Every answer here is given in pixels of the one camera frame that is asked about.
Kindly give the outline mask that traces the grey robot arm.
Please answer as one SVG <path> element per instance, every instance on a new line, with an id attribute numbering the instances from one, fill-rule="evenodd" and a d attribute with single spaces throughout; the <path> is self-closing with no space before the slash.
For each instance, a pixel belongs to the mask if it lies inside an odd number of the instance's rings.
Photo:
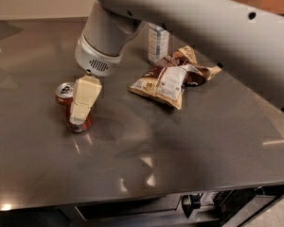
<path id="1" fill-rule="evenodd" d="M 196 47 L 284 113 L 283 16 L 232 0 L 96 0 L 77 63 L 94 76 L 111 75 L 146 23 Z"/>

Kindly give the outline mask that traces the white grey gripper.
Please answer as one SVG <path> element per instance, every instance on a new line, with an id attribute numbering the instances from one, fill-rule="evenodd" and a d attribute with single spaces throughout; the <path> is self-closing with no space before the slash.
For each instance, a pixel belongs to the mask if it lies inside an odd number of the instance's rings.
<path id="1" fill-rule="evenodd" d="M 113 74 L 122 56 L 108 56 L 91 46 L 83 35 L 78 39 L 75 59 L 78 65 L 88 74 L 96 77 L 108 77 Z M 94 106 L 102 85 L 94 76 L 84 76 L 76 80 L 73 102 L 70 109 L 70 122 L 82 124 Z"/>

